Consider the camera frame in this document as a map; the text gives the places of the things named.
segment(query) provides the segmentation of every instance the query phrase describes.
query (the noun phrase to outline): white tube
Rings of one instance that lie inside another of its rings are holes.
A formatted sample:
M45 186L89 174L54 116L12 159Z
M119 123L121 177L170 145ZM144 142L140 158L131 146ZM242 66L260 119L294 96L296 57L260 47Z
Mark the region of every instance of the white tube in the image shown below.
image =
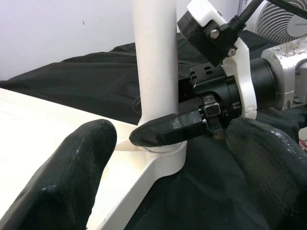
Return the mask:
M134 0L133 11L142 125L178 112L176 1Z

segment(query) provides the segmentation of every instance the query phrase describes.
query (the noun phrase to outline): black cloth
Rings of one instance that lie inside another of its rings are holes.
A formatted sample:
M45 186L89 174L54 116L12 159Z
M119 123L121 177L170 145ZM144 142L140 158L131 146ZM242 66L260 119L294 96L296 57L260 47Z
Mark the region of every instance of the black cloth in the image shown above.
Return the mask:
M251 58L258 58L262 50L276 45L248 31L241 38L248 45ZM187 76L189 68L207 62L180 34L177 43L179 78ZM0 87L132 124L141 117L135 112L139 86L134 44L53 63L1 81ZM199 104L194 99L179 108L184 112ZM225 142L198 137L188 142L183 169L152 186L126 229L269 227Z

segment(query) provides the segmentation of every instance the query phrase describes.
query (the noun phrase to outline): white base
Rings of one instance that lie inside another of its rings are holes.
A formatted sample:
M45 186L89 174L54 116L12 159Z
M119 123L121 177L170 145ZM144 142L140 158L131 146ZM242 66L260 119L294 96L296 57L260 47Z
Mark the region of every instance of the white base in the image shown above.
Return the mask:
M96 119L113 123L118 143L103 172L89 230L123 229L153 183L184 165L186 142L168 153L143 151L129 142L134 125L0 89L0 217L64 138Z

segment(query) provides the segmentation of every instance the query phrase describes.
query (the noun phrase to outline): white plastic bracket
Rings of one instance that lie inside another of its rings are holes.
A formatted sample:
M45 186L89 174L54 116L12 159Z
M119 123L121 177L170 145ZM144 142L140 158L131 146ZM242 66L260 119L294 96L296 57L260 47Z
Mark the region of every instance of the white plastic bracket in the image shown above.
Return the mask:
M227 23L207 0L192 0L188 5L188 11L201 27L212 20L218 25ZM235 46L236 54L226 58L222 68L226 75L235 77L242 104L242 117L256 119L257 100L250 74L249 49L241 38L238 38Z

